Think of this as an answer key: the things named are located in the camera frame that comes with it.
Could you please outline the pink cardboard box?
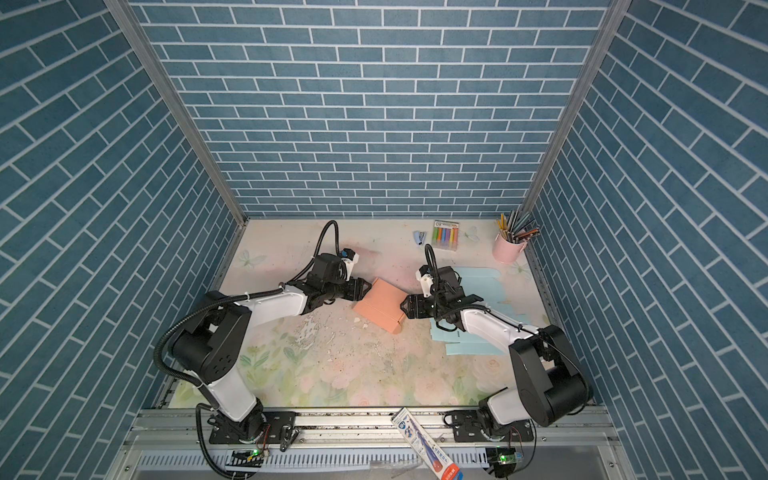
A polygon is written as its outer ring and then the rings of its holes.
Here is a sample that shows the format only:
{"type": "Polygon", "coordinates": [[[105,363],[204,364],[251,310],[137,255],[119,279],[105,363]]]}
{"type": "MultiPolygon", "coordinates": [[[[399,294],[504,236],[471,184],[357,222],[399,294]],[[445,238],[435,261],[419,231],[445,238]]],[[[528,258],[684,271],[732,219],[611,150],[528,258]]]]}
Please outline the pink cardboard box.
{"type": "Polygon", "coordinates": [[[406,297],[405,291],[377,278],[364,298],[355,304],[353,311],[387,332],[396,335],[402,330],[405,313],[401,310],[400,305],[406,297]]]}

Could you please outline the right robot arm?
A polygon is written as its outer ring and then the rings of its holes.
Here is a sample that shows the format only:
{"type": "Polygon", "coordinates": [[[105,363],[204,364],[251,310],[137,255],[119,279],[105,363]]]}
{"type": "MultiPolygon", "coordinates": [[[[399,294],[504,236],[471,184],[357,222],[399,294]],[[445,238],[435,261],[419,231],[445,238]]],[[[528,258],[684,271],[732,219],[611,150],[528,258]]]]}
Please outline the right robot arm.
{"type": "Polygon", "coordinates": [[[482,297],[464,292],[460,275],[438,265],[431,245],[424,251],[426,264],[417,272],[422,292],[400,304],[406,317],[433,319],[442,331],[478,336],[510,357],[515,384],[478,404],[484,434],[502,436],[528,420],[547,427],[587,406],[591,387],[561,328],[533,327],[496,312],[482,297]]]}

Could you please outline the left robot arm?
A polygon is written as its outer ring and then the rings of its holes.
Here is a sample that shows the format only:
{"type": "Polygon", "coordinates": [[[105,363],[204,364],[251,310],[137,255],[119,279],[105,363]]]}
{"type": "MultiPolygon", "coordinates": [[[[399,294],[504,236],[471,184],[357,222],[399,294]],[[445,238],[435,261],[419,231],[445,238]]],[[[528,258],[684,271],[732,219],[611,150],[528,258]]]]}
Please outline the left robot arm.
{"type": "Polygon", "coordinates": [[[330,220],[312,260],[297,275],[263,292],[208,292],[161,335],[153,363],[160,372],[197,388],[214,412],[214,426],[234,442],[260,440],[266,431],[263,406],[237,368],[246,336],[260,325],[306,315],[337,299],[362,300],[372,284],[352,275],[357,262],[354,250],[340,247],[338,223],[330,220]]]}

